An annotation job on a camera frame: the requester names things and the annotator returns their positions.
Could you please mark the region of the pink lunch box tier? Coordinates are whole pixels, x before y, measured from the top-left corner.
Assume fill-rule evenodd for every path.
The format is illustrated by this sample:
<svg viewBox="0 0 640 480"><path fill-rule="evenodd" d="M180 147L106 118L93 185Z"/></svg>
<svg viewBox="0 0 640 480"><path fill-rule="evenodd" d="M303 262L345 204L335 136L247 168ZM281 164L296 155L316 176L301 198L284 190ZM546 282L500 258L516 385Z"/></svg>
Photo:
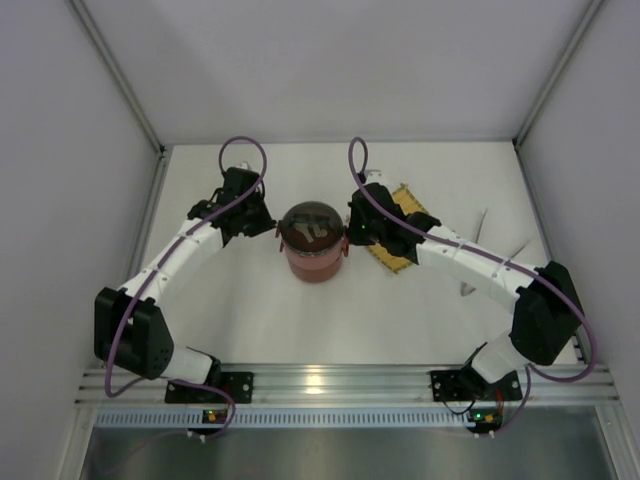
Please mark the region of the pink lunch box tier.
<svg viewBox="0 0 640 480"><path fill-rule="evenodd" d="M290 246L284 238L280 240L280 251L284 252L290 267L302 272L312 272L329 268L334 263L341 264L343 256L348 255L348 242L344 235L335 245L318 252L298 251Z"/></svg>

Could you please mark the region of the grey lunch box lid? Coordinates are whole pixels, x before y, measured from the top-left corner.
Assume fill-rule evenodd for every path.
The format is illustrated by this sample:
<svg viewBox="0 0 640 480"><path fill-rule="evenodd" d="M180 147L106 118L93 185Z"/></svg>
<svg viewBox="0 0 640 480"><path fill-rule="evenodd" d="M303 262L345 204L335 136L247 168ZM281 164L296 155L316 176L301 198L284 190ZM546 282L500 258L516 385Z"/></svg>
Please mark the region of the grey lunch box lid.
<svg viewBox="0 0 640 480"><path fill-rule="evenodd" d="M344 222L332 206L305 201L291 207L278 222L284 247L302 256L325 255L344 239Z"/></svg>

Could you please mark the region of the metal tongs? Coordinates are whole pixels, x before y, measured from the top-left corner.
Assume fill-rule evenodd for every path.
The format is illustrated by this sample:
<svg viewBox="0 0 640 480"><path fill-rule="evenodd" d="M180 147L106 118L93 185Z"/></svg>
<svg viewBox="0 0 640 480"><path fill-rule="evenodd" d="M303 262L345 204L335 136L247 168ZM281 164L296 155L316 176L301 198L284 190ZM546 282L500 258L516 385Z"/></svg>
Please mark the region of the metal tongs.
<svg viewBox="0 0 640 480"><path fill-rule="evenodd" d="M484 238L484 224L485 224L485 220L488 214L489 208L486 207L480 217L479 220L476 224L476 228L474 230L474 234L472 237L472 240L474 243L481 245L482 244L482 240ZM529 246L529 244L531 243L531 239L529 237L525 238L524 240L520 241L515 247L511 248L507 253L505 252L499 252L498 255L502 256L502 257L507 257L509 260L513 260L515 259L525 248L527 248ZM460 290L459 293L462 297L467 297L469 295L471 295L472 293L474 293L476 291L476 288L473 287L472 285L462 282L460 284Z"/></svg>

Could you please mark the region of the beige spoon handle piece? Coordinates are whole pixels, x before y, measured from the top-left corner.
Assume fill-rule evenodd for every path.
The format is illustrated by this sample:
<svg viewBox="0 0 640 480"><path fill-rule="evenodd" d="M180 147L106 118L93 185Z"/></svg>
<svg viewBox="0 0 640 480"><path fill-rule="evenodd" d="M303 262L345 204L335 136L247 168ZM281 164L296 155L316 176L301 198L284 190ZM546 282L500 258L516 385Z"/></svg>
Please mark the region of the beige spoon handle piece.
<svg viewBox="0 0 640 480"><path fill-rule="evenodd" d="M328 235L328 231L325 228L320 227L318 224L312 224L310 229L313 232L314 238L324 238Z"/></svg>

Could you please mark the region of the beige spoon head piece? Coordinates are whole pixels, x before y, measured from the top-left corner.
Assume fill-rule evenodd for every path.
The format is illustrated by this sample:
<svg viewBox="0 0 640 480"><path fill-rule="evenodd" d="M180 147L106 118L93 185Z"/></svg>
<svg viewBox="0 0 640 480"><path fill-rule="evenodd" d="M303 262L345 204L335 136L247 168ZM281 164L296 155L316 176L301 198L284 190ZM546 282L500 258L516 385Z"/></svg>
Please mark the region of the beige spoon head piece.
<svg viewBox="0 0 640 480"><path fill-rule="evenodd" d="M293 225L294 229L298 231L300 234L304 236L308 243L312 243L314 241L314 237L309 231L309 225L307 223L298 223L296 222Z"/></svg>

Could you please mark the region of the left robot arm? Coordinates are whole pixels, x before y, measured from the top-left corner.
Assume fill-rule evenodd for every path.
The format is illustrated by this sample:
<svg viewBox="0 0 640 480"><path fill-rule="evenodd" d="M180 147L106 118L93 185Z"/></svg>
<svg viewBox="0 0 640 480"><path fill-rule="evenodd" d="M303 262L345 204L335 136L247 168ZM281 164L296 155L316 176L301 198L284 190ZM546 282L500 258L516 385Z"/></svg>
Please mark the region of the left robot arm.
<svg viewBox="0 0 640 480"><path fill-rule="evenodd" d="M275 228L260 175L243 163L228 168L210 200L196 203L169 244L135 277L104 288L94 303L94 353L144 379L163 377L197 385L219 382L215 357L178 346L163 314L191 277L239 235Z"/></svg>

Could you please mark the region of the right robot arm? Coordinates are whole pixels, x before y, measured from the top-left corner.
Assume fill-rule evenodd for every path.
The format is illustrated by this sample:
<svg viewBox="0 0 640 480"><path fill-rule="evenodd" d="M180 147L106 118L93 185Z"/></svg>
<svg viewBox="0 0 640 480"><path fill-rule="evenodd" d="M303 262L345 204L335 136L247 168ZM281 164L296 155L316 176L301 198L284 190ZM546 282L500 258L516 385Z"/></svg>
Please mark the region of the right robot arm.
<svg viewBox="0 0 640 480"><path fill-rule="evenodd" d="M350 244L379 245L395 257L446 273L511 314L510 328L478 347L462 367L468 385L492 385L523 366L554 364L581 326L584 314L561 264L533 267L493 254L424 212L404 214L379 183L361 186L348 206Z"/></svg>

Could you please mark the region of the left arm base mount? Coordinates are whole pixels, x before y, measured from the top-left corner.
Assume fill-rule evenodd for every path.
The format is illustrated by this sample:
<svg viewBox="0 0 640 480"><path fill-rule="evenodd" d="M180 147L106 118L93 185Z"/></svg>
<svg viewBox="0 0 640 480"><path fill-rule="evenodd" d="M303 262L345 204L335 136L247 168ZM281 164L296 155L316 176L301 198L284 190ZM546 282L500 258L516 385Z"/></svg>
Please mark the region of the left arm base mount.
<svg viewBox="0 0 640 480"><path fill-rule="evenodd" d="M237 404L250 404L253 395L252 372L219 371L210 375L205 385L214 387L230 396ZM184 386L169 382L164 401L167 404L215 404L226 403L220 394L192 386Z"/></svg>

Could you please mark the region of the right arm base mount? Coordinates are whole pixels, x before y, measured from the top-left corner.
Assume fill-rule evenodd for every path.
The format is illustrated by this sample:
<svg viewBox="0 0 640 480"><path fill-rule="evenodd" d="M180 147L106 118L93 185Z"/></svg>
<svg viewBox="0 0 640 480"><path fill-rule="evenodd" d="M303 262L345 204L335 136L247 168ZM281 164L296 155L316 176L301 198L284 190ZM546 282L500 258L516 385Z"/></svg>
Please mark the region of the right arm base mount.
<svg viewBox="0 0 640 480"><path fill-rule="evenodd" d="M522 387L516 371L489 383L471 369L432 370L429 372L433 398L436 402L495 401L497 393L504 401L523 399Z"/></svg>

